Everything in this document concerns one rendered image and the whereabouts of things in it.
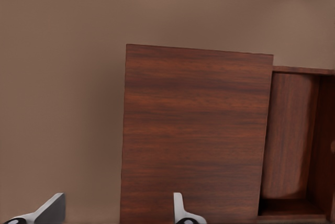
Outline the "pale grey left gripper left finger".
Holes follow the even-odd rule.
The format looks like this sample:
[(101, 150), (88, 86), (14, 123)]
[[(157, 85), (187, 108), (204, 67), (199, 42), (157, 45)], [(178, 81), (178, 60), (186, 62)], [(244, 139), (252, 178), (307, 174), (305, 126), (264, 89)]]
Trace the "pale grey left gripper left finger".
[(36, 211), (13, 217), (3, 224), (63, 224), (65, 214), (65, 193), (56, 193)]

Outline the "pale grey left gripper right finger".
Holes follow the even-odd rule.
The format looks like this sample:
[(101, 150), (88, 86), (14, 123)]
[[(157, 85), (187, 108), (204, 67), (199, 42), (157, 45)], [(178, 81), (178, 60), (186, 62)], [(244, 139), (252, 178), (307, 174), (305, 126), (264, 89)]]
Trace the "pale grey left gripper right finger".
[(204, 217), (187, 212), (181, 193), (173, 193), (174, 224), (207, 224)]

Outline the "dark wooden cabinet box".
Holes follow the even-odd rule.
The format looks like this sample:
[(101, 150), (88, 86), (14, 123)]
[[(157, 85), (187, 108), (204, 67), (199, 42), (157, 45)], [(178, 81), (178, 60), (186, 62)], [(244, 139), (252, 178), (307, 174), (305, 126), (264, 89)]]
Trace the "dark wooden cabinet box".
[(121, 224), (257, 219), (273, 56), (126, 47)]

